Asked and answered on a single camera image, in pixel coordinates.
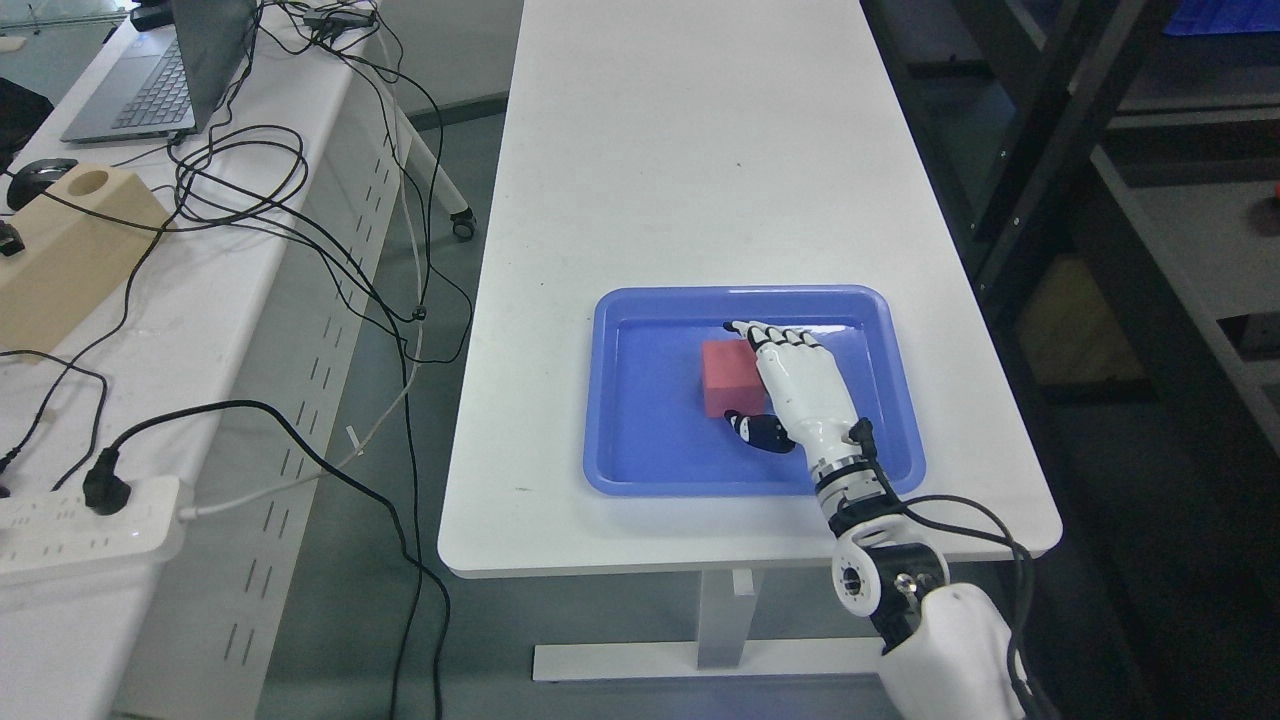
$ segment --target computer mouse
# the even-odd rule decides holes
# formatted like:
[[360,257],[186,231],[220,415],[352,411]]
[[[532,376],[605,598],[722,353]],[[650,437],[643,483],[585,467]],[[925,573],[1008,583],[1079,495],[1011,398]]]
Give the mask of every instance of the computer mouse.
[[36,199],[37,195],[44,192],[49,186],[58,182],[58,178],[67,174],[67,170],[78,165],[78,160],[72,160],[70,158],[52,158],[49,160],[36,160],[35,163],[28,163],[20,170],[14,173],[13,182],[9,183],[9,192],[5,195],[5,200],[9,201],[9,206],[13,208],[14,213],[22,210],[27,202]]

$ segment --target table surface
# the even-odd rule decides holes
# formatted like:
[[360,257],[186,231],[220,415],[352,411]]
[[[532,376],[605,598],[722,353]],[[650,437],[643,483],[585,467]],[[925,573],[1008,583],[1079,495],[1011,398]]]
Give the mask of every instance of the table surface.
[[817,283],[890,304],[928,462],[913,495],[968,496],[1052,547],[1061,520],[859,4],[526,3],[440,557],[467,578],[829,562],[812,497],[611,497],[581,469],[603,295]]
[[[128,23],[120,26],[14,168],[42,158],[68,156],[119,163],[161,142],[77,146],[58,140],[134,35]],[[351,73],[334,72],[342,67],[339,61],[317,54],[289,58],[273,42],[259,42],[257,60],[236,101],[232,128],[257,122],[292,127],[306,138],[306,156],[315,165]],[[195,141],[188,141],[180,151],[193,147]],[[266,193],[289,164],[283,152],[227,152],[214,160],[210,172]],[[173,165],[164,152],[127,167],[148,186],[173,182]],[[0,192],[8,187],[8,178],[4,181]],[[164,192],[159,195],[169,202]],[[243,206],[242,197],[221,197]],[[297,209],[303,199],[305,193],[300,193],[288,205]],[[146,418],[228,397],[284,246],[283,240],[262,233],[219,228],[172,234],[156,247],[138,273],[129,323],[83,360],[84,366],[111,380],[102,416],[104,443]],[[123,292],[116,290],[55,354],[69,357],[113,327],[122,300]],[[5,409],[0,413],[0,438],[20,437],[56,372],[51,363],[0,363],[0,402]],[[5,473],[5,484],[15,496],[47,491],[83,452],[96,400],[92,380],[68,375],[50,404],[51,420],[44,423],[32,445]],[[140,434],[131,442],[131,452],[122,456],[119,474],[177,474],[193,482],[215,429],[216,419],[202,418]],[[83,470],[69,482],[78,484],[82,477]],[[0,687],[8,688],[0,693],[0,716],[105,715],[157,575],[159,566],[152,566],[0,588]]]

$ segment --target plastic tray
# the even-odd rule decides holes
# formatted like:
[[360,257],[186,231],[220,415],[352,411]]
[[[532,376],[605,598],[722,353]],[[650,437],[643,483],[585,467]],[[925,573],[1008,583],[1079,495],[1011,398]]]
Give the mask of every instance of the plastic tray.
[[701,396],[701,342],[726,320],[810,331],[836,356],[854,405],[876,428],[893,488],[924,479],[924,448],[888,305],[863,286],[622,288],[595,307],[582,470],[626,496],[813,492],[804,452],[748,446]]
[[1165,32],[1175,36],[1280,31],[1275,0],[1183,0]]

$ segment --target caster wheel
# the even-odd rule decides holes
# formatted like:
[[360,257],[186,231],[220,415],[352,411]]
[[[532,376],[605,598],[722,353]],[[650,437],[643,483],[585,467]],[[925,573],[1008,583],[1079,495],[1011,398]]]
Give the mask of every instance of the caster wheel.
[[462,241],[467,241],[475,237],[476,217],[475,213],[471,211],[471,208],[467,208],[461,213],[454,213],[449,215],[449,219],[453,220],[454,237]]

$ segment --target white table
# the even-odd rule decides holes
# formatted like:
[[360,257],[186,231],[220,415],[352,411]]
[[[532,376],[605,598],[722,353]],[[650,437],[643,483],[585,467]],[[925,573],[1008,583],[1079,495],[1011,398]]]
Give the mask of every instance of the white table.
[[[282,18],[271,22],[284,27]],[[128,23],[120,27],[15,169],[61,156],[110,164],[157,143],[58,141],[133,37]],[[374,92],[335,59],[291,58],[262,40],[232,126],[274,122],[306,138],[312,178],[289,206],[334,232],[370,277],[399,187]],[[195,145],[188,141],[182,151]],[[228,152],[210,172],[265,192],[289,161],[283,152]],[[163,152],[129,168],[150,186],[172,182]],[[342,292],[352,292],[349,283]],[[110,328],[122,295],[108,299],[58,354],[70,356]],[[365,299],[356,293],[351,302],[362,309]],[[253,397],[280,407],[324,451],[358,332],[358,319],[343,309],[310,250],[251,231],[170,236],[138,275],[129,323],[82,361],[111,380],[102,442],[160,413]],[[49,363],[0,364],[3,442],[26,429],[55,374]],[[91,382],[67,378],[45,428],[4,477],[15,496],[47,491],[78,457],[96,397]],[[197,501],[207,503],[312,469],[274,423],[243,411],[140,434],[122,455],[119,474],[198,480]],[[163,570],[138,566],[0,588],[0,717],[101,717],[113,702],[118,711],[146,716],[251,717],[312,493],[314,483],[300,486],[192,523],[182,552]]]
[[[859,4],[526,3],[440,557],[463,578],[701,570],[701,665],[732,665],[751,570],[827,564],[832,536],[812,497],[591,488],[593,311],[628,286],[820,283],[890,304],[928,462],[915,495],[972,497],[1052,547],[1061,521]],[[922,512],[989,529],[965,507]],[[952,561],[1007,557],[927,537]],[[795,646],[759,642],[714,671],[795,669]],[[810,650],[865,670],[869,647]],[[534,673],[704,673],[695,652],[539,647]]]

